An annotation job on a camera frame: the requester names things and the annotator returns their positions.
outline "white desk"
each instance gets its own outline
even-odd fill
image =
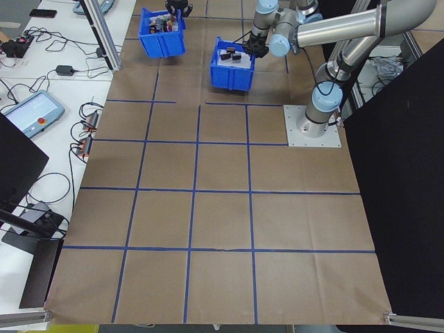
[[[96,38],[88,24],[85,16],[75,14],[72,9],[76,3],[73,1],[65,0],[65,2],[56,0],[43,0],[39,5],[41,9],[55,9],[57,15],[53,19],[45,19],[34,17],[29,21],[28,26],[24,30],[31,27],[45,28],[48,31],[58,31],[62,35],[70,40],[76,40],[79,42],[94,43],[96,44]],[[123,45],[125,39],[126,30],[130,23],[131,15],[135,0],[116,0],[114,6],[105,15],[108,28],[110,29],[112,39],[116,45]],[[71,42],[65,47],[65,50],[61,52],[48,52],[45,51],[54,40],[55,37],[45,42],[37,43],[35,40],[30,45],[23,59],[17,59],[17,64],[12,68],[1,67],[0,77],[2,78],[37,78],[41,75],[45,75],[52,69],[55,69],[57,65],[71,65],[77,70],[86,70],[85,64],[86,57],[95,57],[95,55],[85,55],[77,46]],[[56,43],[51,49],[59,49],[62,45]],[[96,50],[98,45],[81,45],[81,47],[87,52],[91,53]],[[11,61],[2,60],[7,65],[11,65]],[[107,66],[104,59],[89,60],[91,68],[97,68],[101,66]],[[112,80],[112,72],[102,74],[96,78],[90,79],[87,77],[87,73],[76,73],[70,77],[60,77],[56,73],[50,74],[51,78],[63,79],[63,80]]]
[[[7,84],[13,85],[21,82],[30,84],[31,79],[5,79]],[[68,149],[69,144],[73,141],[69,135],[69,130],[72,124],[80,120],[78,115],[78,108],[84,102],[94,100],[99,104],[104,104],[110,82],[101,81],[79,81],[79,80],[55,80],[51,83],[49,92],[55,99],[57,99],[64,107],[65,113],[62,117],[51,124],[44,132],[34,136],[34,143],[39,146],[50,158],[43,173],[61,172],[68,178],[69,175],[69,160]],[[68,94],[71,89],[76,91],[75,94]],[[0,87],[0,95],[4,95],[6,89]],[[29,92],[25,87],[17,88],[15,91],[16,97],[20,100],[29,96]],[[0,107],[7,105],[5,100],[0,101]],[[74,135],[78,135],[82,126],[77,126]],[[80,185],[85,170],[85,165],[78,161],[74,156],[72,158],[74,184],[76,192]],[[32,190],[32,195],[41,198],[42,200],[49,200],[63,195],[66,191],[66,182],[61,177],[48,177],[37,183]],[[55,205],[49,205],[52,210],[62,214],[67,219],[71,218],[71,202],[72,194],[69,194],[64,200]],[[18,313],[29,311],[28,309],[19,310],[18,306],[22,298],[24,285],[29,272],[32,261],[32,255],[25,253],[0,242],[0,314]]]

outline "metal base plate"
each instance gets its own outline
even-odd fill
[[[284,105],[285,128],[289,147],[341,148],[341,140],[336,125],[328,126],[327,132],[322,137],[317,138],[306,137],[298,130],[296,119],[305,111],[306,107],[306,105]],[[334,120],[334,115],[332,115],[329,122]]]

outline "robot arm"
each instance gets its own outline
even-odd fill
[[[338,58],[322,65],[316,74],[316,84],[310,104],[296,124],[302,134],[320,137],[328,127],[328,121],[340,105],[341,86],[350,80],[351,73],[365,60],[382,38],[411,30],[423,23],[436,6],[436,0],[382,1],[374,10],[344,15],[323,21],[301,24],[296,17],[301,5],[314,0],[296,0],[297,11],[279,7],[278,0],[258,0],[250,39],[244,42],[249,54],[265,56],[265,40],[270,27],[274,35],[270,39],[270,51],[283,57],[290,49],[297,54],[300,48],[311,45],[352,40]],[[251,40],[260,44],[250,47]]]
[[[296,3],[298,12],[309,8],[308,11],[313,13],[312,8],[317,9],[318,6],[315,0],[296,0]],[[262,55],[270,27],[275,29],[274,35],[278,35],[270,41],[270,50],[275,56],[285,56],[291,47],[297,53],[300,47],[305,46],[367,36],[384,38],[397,35],[423,23],[435,6],[436,0],[391,0],[380,3],[373,10],[301,25],[295,10],[279,7],[278,0],[259,0],[250,38],[245,43],[246,52],[258,58],[266,54]]]
[[[193,10],[193,5],[188,4],[188,0],[166,0],[165,7],[170,15],[177,16],[177,11],[182,11],[182,17],[188,17]]]

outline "brown paper floor covering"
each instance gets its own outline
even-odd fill
[[[268,55],[249,93],[215,89],[216,36],[247,32],[256,0],[192,3],[187,52],[166,59],[137,39],[142,6],[164,2],[136,3],[46,308],[57,323],[383,323],[343,129],[340,149],[286,145],[307,59]]]

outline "blue storage crate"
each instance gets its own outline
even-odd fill
[[[233,66],[217,65],[219,50],[226,50],[227,47],[234,47],[236,51],[244,52],[242,45],[222,40],[219,36],[216,38],[213,58],[211,60],[211,84],[216,88],[225,88],[229,90],[250,90],[253,83],[253,74],[255,72],[255,57],[251,58],[250,68],[238,68]]]
[[[139,40],[150,58],[168,58],[171,56],[180,56],[186,52],[183,31],[185,30],[185,21],[178,13],[179,27],[177,31],[167,33],[150,34],[151,17],[169,14],[167,10],[150,12],[142,8],[139,25]]]

